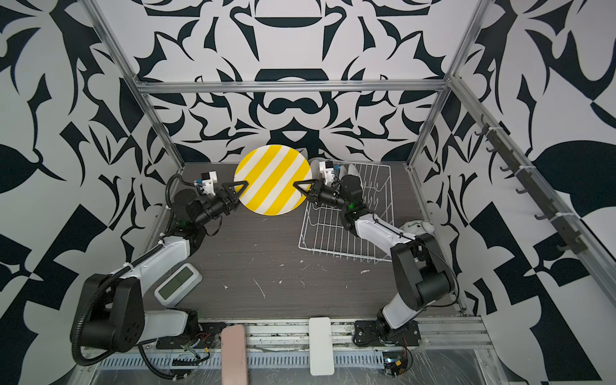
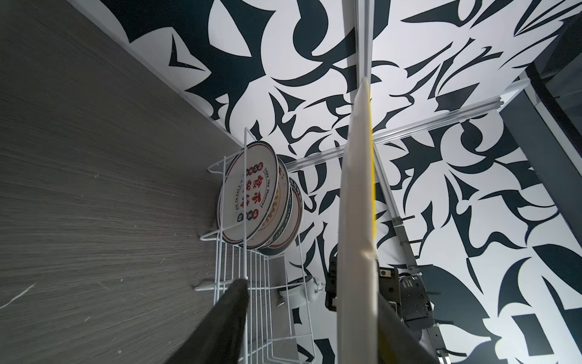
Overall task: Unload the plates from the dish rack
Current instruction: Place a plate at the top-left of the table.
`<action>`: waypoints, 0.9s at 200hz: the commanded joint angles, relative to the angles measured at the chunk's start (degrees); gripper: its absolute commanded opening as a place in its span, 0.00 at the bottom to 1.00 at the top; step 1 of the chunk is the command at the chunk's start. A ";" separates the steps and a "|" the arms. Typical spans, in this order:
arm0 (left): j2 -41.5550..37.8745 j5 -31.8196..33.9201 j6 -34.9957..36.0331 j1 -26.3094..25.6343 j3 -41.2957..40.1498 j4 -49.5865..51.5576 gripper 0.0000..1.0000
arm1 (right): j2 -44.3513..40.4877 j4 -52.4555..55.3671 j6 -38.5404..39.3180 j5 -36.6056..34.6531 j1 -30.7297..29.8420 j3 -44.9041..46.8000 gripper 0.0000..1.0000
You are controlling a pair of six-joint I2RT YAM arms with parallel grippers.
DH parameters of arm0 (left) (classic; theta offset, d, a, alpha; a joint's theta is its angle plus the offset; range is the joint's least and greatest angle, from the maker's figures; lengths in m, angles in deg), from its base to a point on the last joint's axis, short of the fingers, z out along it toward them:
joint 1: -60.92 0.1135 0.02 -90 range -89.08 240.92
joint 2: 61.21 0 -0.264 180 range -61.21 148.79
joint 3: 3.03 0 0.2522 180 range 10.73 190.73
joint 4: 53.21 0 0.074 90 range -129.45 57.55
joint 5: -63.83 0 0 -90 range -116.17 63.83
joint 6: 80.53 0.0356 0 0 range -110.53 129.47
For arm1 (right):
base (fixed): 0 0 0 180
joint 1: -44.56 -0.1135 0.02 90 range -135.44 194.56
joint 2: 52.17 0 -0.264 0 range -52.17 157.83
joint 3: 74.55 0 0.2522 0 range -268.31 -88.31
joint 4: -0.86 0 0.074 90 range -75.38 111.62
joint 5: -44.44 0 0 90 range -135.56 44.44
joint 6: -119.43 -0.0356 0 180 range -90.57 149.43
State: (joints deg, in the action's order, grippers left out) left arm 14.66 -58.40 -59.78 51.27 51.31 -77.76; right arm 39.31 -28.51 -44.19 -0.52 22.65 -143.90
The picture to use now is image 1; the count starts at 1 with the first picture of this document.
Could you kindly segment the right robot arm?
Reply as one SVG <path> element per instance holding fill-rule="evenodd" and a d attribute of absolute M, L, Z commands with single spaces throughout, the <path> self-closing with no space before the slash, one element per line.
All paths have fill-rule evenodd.
<path fill-rule="evenodd" d="M 413 234 L 396 228 L 377 216 L 364 202 L 360 177 L 343 176 L 335 187 L 318 179 L 296 181 L 293 186 L 309 202 L 339 210 L 347 232 L 391 258 L 397 294 L 377 315 L 384 334 L 399 330 L 425 308 L 457 292 L 457 278 L 436 238 L 426 230 Z"/>

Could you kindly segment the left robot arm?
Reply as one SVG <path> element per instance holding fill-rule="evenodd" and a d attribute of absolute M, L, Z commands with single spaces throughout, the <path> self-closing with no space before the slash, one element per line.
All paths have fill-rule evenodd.
<path fill-rule="evenodd" d="M 171 213 L 155 246 L 110 274 L 93 274 L 83 284 L 70 333 L 77 364 L 91 366 L 159 338 L 196 340 L 200 331 L 196 311 L 146 311 L 143 297 L 169 270 L 199 250 L 206 224 L 236 210 L 248 186 L 246 181 L 224 183 L 214 188 L 212 196 L 194 186 L 166 196 Z"/>

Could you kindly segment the yellow white striped plate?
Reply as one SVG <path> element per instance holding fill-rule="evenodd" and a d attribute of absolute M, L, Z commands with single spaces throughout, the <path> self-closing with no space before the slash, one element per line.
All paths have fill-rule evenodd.
<path fill-rule="evenodd" d="M 290 147 L 270 144 L 253 150 L 237 166 L 234 181 L 248 183 L 240 202 L 263 216 L 281 216 L 298 208 L 306 197 L 294 187 L 313 178 L 307 159 Z"/>

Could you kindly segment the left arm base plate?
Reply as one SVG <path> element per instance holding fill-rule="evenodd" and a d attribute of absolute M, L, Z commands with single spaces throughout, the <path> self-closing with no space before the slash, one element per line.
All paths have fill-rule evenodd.
<path fill-rule="evenodd" d="M 219 344 L 220 334 L 226 327 L 225 322 L 199 322 L 197 327 L 187 329 L 179 336 L 159 338 L 156 348 L 158 350 L 182 349 L 189 343 L 195 349 L 212 348 Z"/>

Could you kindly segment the green rimmed white plate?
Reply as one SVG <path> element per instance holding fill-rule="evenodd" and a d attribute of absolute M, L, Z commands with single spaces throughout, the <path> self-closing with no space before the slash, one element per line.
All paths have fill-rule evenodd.
<path fill-rule="evenodd" d="M 361 178 L 359 170 L 353 165 L 353 164 L 349 164 L 346 167 L 347 170 L 347 174 L 350 176 L 357 176 L 357 178 Z"/>

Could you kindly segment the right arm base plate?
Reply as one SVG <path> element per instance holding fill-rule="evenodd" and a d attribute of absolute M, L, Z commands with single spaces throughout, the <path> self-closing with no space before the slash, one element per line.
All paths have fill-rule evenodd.
<path fill-rule="evenodd" d="M 358 347 L 418 347 L 422 339 L 417 322 L 411 321 L 391 329 L 385 321 L 355 321 L 352 342 Z"/>

